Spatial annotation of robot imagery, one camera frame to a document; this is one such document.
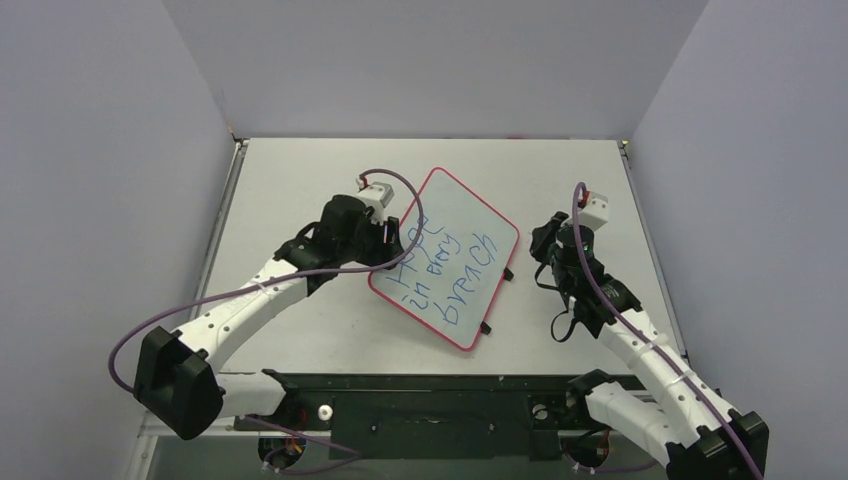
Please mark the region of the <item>pink-framed whiteboard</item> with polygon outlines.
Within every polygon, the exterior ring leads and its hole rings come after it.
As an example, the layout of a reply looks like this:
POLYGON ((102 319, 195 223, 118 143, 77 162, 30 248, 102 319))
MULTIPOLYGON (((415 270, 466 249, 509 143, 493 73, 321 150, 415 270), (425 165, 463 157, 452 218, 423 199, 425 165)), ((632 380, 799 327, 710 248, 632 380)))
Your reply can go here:
POLYGON ((462 351, 470 351, 519 243, 519 229, 457 177, 433 168, 400 240, 413 250, 368 277, 371 290, 462 351))

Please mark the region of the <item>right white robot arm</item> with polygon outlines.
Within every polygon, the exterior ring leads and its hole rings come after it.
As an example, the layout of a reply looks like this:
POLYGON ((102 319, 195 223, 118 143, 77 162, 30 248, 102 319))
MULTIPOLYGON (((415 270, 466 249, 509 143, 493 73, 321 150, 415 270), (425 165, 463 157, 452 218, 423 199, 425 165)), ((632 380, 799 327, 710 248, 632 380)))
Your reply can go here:
POLYGON ((769 428, 711 389, 658 331, 627 286, 594 256, 594 231, 564 212, 532 231, 529 252, 549 268, 570 316, 570 339, 585 328, 629 369, 653 401, 629 393, 594 370, 569 383, 566 418, 578 427, 616 430, 639 446, 670 479, 762 479, 769 428))

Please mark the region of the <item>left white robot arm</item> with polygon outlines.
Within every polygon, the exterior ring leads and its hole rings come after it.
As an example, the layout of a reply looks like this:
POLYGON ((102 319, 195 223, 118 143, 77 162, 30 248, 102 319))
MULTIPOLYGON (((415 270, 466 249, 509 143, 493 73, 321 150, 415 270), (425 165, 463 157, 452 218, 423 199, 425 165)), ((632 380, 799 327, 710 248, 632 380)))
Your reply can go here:
POLYGON ((171 331, 148 332, 133 397, 184 440, 225 417, 259 415, 272 429, 291 427, 299 405, 275 372, 222 369, 268 322, 341 273, 394 266, 403 247, 398 219, 385 213, 392 197, 383 183, 333 196, 320 219, 286 241, 239 290, 212 297, 213 308, 171 331))

